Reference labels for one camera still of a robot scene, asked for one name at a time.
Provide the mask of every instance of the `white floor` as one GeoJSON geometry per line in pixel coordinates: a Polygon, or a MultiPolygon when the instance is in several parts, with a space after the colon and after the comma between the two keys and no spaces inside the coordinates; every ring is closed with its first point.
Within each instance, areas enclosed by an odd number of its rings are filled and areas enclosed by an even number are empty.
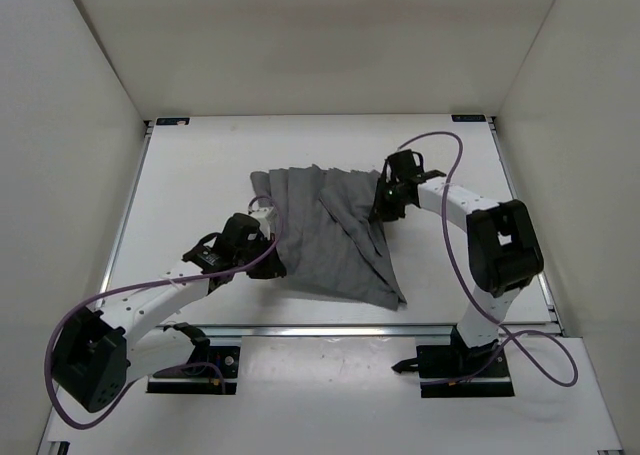
{"type": "MultiPolygon", "coordinates": [[[[421,399],[416,375],[389,368],[415,355],[411,338],[245,338],[234,396],[145,394],[136,384],[103,424],[76,432],[58,419],[48,440],[69,455],[596,455],[619,449],[586,351],[574,388],[554,386],[507,350],[516,396],[421,399]]],[[[525,345],[551,373],[570,368],[547,340],[525,345]]],[[[69,397],[65,406],[81,420],[69,397]]]]}
{"type": "MultiPolygon", "coordinates": [[[[465,155],[455,181],[497,200],[512,196],[487,123],[453,123],[449,115],[191,118],[155,127],[111,286],[155,279],[203,235],[220,230],[253,196],[249,174],[290,166],[381,170],[408,138],[431,130],[458,133],[465,155]]],[[[425,169],[447,172],[456,144],[445,137],[412,147],[425,169]]],[[[442,241],[439,217],[409,208],[387,224],[394,270],[408,305],[397,312],[310,293],[286,279],[237,276],[182,311],[198,324],[454,324],[466,307],[442,241]]],[[[466,270],[466,236],[453,227],[466,270]]],[[[518,297],[509,322],[543,323],[549,313],[537,281],[518,297]]]]}

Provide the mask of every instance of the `metal frame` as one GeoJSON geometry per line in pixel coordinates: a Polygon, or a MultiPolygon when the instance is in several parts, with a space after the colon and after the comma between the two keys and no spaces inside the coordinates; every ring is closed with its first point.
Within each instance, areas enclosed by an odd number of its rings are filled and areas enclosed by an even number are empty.
{"type": "Polygon", "coordinates": [[[142,175],[142,168],[144,166],[144,161],[147,157],[147,151],[149,150],[149,143],[151,142],[152,132],[153,132],[153,122],[150,122],[145,132],[144,142],[142,146],[142,153],[140,154],[140,159],[138,160],[135,179],[133,180],[133,183],[131,184],[131,188],[129,190],[129,196],[127,197],[127,205],[125,207],[124,212],[122,213],[122,217],[120,218],[120,223],[118,224],[116,237],[115,237],[113,246],[111,247],[111,253],[109,253],[107,266],[104,269],[104,275],[102,276],[102,282],[100,283],[100,292],[106,291],[109,288],[109,284],[111,283],[111,277],[113,275],[113,270],[115,268],[116,261],[118,260],[118,253],[120,252],[120,246],[122,245],[124,232],[127,228],[129,215],[131,214],[131,207],[133,206],[133,200],[135,199],[136,192],[138,191],[138,183],[140,182],[140,176],[142,175]]]}

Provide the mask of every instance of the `black mounting bracket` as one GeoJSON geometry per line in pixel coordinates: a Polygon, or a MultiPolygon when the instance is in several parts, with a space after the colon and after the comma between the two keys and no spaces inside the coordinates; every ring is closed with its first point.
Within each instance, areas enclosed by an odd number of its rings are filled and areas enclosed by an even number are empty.
{"type": "MultiPolygon", "coordinates": [[[[215,364],[225,379],[225,395],[235,395],[240,369],[240,342],[230,345],[208,346],[203,358],[215,364]]],[[[149,377],[147,393],[184,393],[222,395],[222,385],[211,368],[161,370],[149,377]]]]}

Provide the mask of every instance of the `black clamp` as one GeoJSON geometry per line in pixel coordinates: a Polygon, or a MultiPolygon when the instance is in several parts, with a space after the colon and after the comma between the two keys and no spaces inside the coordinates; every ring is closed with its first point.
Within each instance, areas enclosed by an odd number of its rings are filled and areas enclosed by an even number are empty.
{"type": "Polygon", "coordinates": [[[170,328],[184,333],[187,337],[189,337],[189,340],[191,340],[191,343],[193,344],[193,352],[191,352],[191,356],[189,357],[187,363],[208,361],[210,342],[209,338],[204,334],[202,330],[194,327],[193,325],[189,325],[186,322],[180,322],[173,325],[167,325],[162,329],[162,331],[166,332],[170,328]]]}
{"type": "Polygon", "coordinates": [[[420,206],[418,185],[444,176],[439,170],[425,172],[421,153],[402,150],[389,155],[376,184],[376,196],[369,221],[394,222],[404,218],[407,205],[420,206]]]}

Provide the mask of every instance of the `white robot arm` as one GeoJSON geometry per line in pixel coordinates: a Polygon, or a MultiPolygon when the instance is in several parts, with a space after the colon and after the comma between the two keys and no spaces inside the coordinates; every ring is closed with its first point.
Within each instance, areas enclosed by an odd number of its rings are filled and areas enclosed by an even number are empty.
{"type": "MultiPolygon", "coordinates": [[[[124,293],[100,310],[75,312],[64,324],[53,350],[53,379],[94,413],[145,375],[206,361],[209,340],[200,329],[186,323],[164,330],[154,328],[182,307],[230,282],[235,268],[265,254],[274,243],[274,228],[273,208],[260,208],[249,215],[236,213],[222,233],[201,239],[164,274],[170,285],[124,293]],[[226,275],[183,283],[185,278],[213,273],[226,275]]],[[[267,279],[285,276],[286,269],[273,250],[246,273],[267,279]]]]}
{"type": "Polygon", "coordinates": [[[447,179],[438,170],[425,172],[423,164],[422,155],[411,150],[387,158],[370,219],[395,221],[404,218],[406,205],[415,205],[446,216],[467,233],[476,286],[472,303],[452,331],[451,359],[457,375],[470,373],[493,353],[498,325],[520,291],[543,270],[544,260],[524,203],[500,203],[450,184],[443,214],[447,179]]]}

